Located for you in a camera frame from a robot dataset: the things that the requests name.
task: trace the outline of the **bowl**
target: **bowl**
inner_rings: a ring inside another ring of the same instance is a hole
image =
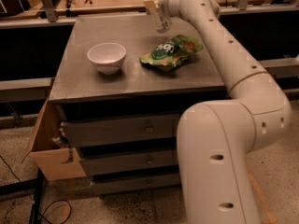
[[[126,49],[118,43],[101,43],[90,48],[87,57],[101,73],[111,75],[121,69]]]

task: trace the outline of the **black cable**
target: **black cable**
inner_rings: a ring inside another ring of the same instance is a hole
[[[2,155],[0,155],[0,159],[1,159],[1,160],[3,161],[3,163],[7,166],[7,168],[10,170],[10,172],[17,178],[17,180],[22,184],[22,182],[20,181],[20,179],[15,175],[15,173],[14,173],[13,170],[12,170],[12,168],[11,168],[11,167],[9,166],[9,164],[5,161],[5,159],[2,157]],[[29,191],[28,191],[27,189],[26,189],[25,191],[27,192],[28,197],[30,198],[32,204],[34,204],[34,200],[32,199],[31,194],[29,193]],[[45,219],[49,224],[54,224],[54,223],[52,223],[52,222],[50,222],[49,220],[47,220],[47,219],[44,217],[44,215],[45,215],[45,213],[47,212],[47,210],[48,210],[54,203],[57,203],[57,202],[66,202],[66,203],[68,204],[68,206],[69,206],[69,214],[68,214],[68,216],[66,217],[66,219],[65,219],[63,222],[61,222],[61,223],[59,223],[59,224],[64,224],[64,223],[70,218],[70,216],[71,216],[71,214],[72,214],[72,205],[71,205],[71,203],[70,203],[68,200],[64,200],[64,199],[56,200],[56,201],[50,203],[50,204],[47,206],[47,208],[45,209],[45,211],[43,212],[43,214],[38,213],[39,215],[41,215],[41,219]]]

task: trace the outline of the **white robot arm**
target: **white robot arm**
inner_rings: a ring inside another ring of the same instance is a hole
[[[179,121],[178,164],[188,222],[261,224],[245,156],[286,132],[290,103],[221,25],[211,0],[159,0],[159,9],[199,32],[232,97],[193,105]]]

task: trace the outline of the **snack bag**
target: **snack bag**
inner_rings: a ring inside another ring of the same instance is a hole
[[[170,41],[160,44],[152,53],[140,56],[140,62],[153,65],[165,72],[182,64],[191,55],[203,48],[193,36],[177,35]]]

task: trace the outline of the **speckled floor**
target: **speckled floor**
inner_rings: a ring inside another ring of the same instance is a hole
[[[297,224],[299,220],[299,105],[293,103],[292,107],[292,126],[283,140],[247,156],[248,165],[279,224]],[[0,130],[0,154],[20,180],[36,178],[37,174],[36,164],[31,157],[21,163],[32,129]],[[17,182],[2,161],[0,170],[0,185]],[[88,178],[46,182],[40,212],[51,202],[66,199],[72,206],[71,216],[66,223],[187,223],[180,187],[98,197],[91,193],[89,185]],[[257,198],[256,201],[262,220],[267,220],[260,200]],[[1,223],[28,223],[30,212],[31,201],[26,192],[0,196]],[[68,205],[56,203],[45,217],[53,223],[61,223],[68,212]]]

